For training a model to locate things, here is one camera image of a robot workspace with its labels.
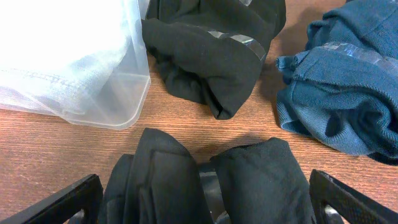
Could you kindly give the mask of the teal blue shirt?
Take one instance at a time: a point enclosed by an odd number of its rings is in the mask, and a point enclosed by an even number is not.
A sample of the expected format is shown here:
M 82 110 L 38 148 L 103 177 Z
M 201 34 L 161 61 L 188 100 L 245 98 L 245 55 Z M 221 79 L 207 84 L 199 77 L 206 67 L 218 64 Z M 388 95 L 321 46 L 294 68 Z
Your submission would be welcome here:
M 307 27 L 303 52 L 279 57 L 282 129 L 354 156 L 397 164 L 397 2 L 347 1 Z

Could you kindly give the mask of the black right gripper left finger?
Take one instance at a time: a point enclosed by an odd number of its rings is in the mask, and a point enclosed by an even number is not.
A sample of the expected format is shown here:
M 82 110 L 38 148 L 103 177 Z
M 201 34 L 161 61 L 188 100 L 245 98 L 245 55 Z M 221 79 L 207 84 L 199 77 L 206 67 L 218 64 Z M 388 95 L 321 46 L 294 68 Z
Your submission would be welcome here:
M 90 174 L 2 220 L 1 224 L 96 223 L 102 199 L 100 178 Z

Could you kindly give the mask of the black garment with tape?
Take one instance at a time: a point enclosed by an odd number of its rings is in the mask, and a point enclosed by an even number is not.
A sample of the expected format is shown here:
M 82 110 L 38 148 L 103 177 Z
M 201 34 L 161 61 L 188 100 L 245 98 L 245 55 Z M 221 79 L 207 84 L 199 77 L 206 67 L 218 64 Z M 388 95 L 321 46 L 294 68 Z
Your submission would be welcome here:
M 151 0 L 142 36 L 171 95 L 230 119 L 285 22 L 284 0 Z

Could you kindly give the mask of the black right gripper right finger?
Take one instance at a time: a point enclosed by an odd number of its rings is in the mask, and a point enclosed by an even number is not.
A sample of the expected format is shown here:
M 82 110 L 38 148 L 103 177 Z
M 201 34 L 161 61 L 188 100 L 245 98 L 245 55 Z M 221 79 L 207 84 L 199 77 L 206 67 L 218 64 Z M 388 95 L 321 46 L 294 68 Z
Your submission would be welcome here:
M 395 224 L 397 213 L 321 170 L 310 175 L 310 198 L 318 224 Z

